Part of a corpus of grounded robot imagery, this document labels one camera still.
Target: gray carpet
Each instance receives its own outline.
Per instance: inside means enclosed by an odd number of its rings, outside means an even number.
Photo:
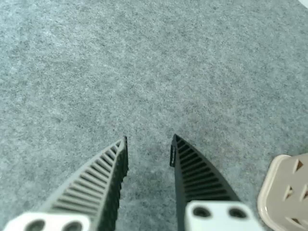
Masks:
[[[176,230],[174,133],[257,216],[273,157],[308,152],[308,9],[201,2],[0,2],[0,228],[123,135],[118,231]]]

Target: ribbed gripper pad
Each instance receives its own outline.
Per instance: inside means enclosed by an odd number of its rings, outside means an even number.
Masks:
[[[42,206],[42,212],[87,215],[92,231],[115,230],[121,182],[128,171],[127,139],[105,148],[78,169]]]
[[[175,135],[171,155],[175,154],[176,174],[184,188],[185,201],[239,201],[219,171],[194,147]]]

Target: black rubber ridge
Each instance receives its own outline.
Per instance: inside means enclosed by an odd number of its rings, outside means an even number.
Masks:
[[[221,173],[198,150],[173,136],[170,166],[174,167],[178,230],[184,231],[186,204],[192,200],[240,201]]]

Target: screw hole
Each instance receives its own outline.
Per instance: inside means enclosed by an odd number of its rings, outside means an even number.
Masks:
[[[81,231],[82,230],[82,225],[80,222],[74,221],[69,224],[67,224],[63,231]]]
[[[229,214],[231,217],[244,219],[247,217],[246,213],[238,208],[232,208],[229,210]]]
[[[42,231],[45,227],[44,220],[34,220],[26,227],[26,231]]]
[[[196,207],[193,210],[193,214],[195,216],[203,217],[203,218],[207,218],[211,216],[211,213],[206,208],[203,208],[203,207]]]

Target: beige plastic object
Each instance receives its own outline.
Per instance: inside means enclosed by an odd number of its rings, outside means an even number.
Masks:
[[[263,221],[275,231],[308,231],[308,153],[275,157],[257,206]]]

